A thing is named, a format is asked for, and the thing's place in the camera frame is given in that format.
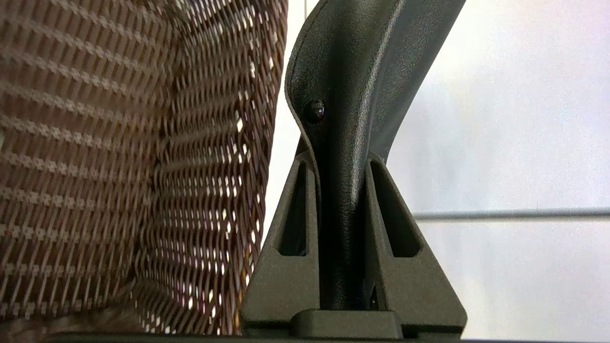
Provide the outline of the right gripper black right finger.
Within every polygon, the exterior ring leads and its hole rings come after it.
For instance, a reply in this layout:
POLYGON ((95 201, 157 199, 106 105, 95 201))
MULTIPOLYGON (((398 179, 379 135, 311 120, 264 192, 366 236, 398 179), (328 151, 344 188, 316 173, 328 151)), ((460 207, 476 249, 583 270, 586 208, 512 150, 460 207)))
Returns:
POLYGON ((461 335, 467 313, 378 155, 365 169, 366 295, 404 335, 461 335))

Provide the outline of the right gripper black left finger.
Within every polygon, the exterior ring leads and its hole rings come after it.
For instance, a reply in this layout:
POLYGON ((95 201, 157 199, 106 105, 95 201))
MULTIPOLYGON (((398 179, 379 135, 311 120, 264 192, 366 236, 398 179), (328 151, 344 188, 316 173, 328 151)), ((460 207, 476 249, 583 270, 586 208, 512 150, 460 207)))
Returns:
POLYGON ((294 315, 320 308, 316 176, 307 152, 287 177, 240 319, 244 330, 288 330, 294 315))

